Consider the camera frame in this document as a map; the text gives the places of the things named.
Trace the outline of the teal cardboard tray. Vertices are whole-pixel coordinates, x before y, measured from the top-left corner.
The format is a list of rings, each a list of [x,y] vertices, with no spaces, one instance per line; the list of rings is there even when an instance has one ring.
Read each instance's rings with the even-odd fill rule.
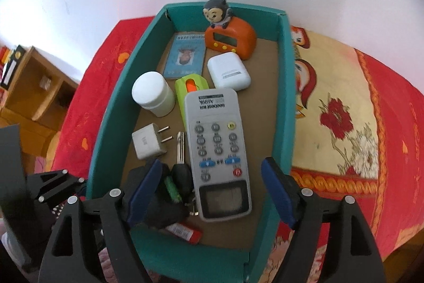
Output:
[[[134,81],[158,67],[176,32],[202,32],[202,3],[170,3],[146,28],[119,76],[94,146],[87,196],[99,198],[121,184],[140,107],[131,98]],[[253,26],[256,52],[248,61],[252,85],[238,99],[243,117],[253,210],[245,218],[202,223],[203,241],[190,245],[144,226],[131,236],[144,265],[183,282],[257,282],[280,222],[261,178],[263,158],[291,169],[295,134],[295,73],[290,24],[285,11],[233,3],[233,12]]]

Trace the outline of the black plastic holder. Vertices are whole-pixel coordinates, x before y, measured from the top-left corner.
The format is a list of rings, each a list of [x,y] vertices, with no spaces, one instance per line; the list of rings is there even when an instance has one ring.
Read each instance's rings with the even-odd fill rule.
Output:
[[[189,216],[169,167],[158,160],[132,169],[123,191],[123,218],[132,228],[144,223],[163,229]]]

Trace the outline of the white remote control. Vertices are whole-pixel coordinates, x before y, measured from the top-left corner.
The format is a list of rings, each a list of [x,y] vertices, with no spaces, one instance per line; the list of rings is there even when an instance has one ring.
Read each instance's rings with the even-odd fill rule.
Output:
[[[185,128],[199,215],[221,222],[251,213],[249,168],[238,95],[205,89],[184,98]]]

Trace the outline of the white earbuds case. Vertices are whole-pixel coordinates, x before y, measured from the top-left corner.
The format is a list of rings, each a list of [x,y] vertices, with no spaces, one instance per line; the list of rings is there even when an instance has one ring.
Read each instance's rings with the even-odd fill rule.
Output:
[[[236,53],[222,53],[207,62],[208,72],[215,88],[247,89],[251,77]]]

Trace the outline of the white USB charger plug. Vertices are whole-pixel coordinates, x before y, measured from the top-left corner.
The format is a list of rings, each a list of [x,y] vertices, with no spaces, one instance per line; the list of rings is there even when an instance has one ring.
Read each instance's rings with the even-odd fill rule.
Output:
[[[131,138],[136,157],[146,160],[166,154],[165,142],[173,139],[173,136],[162,138],[162,133],[169,129],[169,126],[160,129],[157,124],[151,123],[133,132]]]

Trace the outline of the green orange utility knife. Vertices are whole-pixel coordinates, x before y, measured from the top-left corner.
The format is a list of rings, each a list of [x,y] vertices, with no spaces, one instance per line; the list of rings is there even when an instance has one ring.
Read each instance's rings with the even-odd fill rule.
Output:
[[[177,96],[184,129],[186,129],[185,97],[188,93],[209,89],[207,80],[198,74],[183,76],[175,81],[175,94]]]

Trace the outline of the white plastic jar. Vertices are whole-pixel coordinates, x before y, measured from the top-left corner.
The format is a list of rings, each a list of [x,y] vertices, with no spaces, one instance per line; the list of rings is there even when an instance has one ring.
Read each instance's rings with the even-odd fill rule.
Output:
[[[168,115],[175,107],[175,95],[165,78],[156,71],[145,72],[131,89],[133,100],[156,117]]]

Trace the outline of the blue card booklet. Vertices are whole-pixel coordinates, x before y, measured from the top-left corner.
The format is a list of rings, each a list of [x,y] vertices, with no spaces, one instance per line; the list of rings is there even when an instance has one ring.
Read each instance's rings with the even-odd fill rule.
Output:
[[[163,76],[176,80],[190,74],[201,75],[206,54],[204,34],[176,34],[165,63]]]

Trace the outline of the orange monkey digital timer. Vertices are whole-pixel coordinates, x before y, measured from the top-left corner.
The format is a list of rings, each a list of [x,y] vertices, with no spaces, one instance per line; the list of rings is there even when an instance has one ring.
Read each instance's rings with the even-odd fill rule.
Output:
[[[204,40],[208,49],[220,53],[235,53],[248,60],[257,45],[252,25],[233,14],[226,0],[209,0],[203,5],[203,15],[209,22]]]

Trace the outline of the red floral blanket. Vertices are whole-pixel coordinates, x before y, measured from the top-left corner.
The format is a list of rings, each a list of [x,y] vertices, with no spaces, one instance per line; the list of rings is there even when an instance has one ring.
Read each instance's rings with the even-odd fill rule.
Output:
[[[71,101],[52,168],[89,180],[107,104],[153,18],[120,21]],[[322,197],[353,195],[382,257],[423,229],[423,94],[363,52],[290,26],[295,134],[289,173]],[[136,127],[154,121],[141,109]],[[139,164],[133,144],[123,176]]]

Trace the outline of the black key with rings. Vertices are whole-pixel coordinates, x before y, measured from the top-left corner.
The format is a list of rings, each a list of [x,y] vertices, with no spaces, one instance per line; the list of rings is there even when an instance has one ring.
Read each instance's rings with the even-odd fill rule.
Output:
[[[185,132],[178,132],[176,139],[176,163],[171,169],[173,182],[178,189],[182,201],[186,204],[191,216],[198,215],[191,167],[185,162]]]

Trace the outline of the wooden shelf cabinet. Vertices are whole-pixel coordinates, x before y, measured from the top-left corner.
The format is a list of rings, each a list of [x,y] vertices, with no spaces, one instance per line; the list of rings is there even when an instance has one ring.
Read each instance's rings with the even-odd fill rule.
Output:
[[[1,53],[1,127],[19,127],[26,173],[51,169],[77,87],[34,47]]]

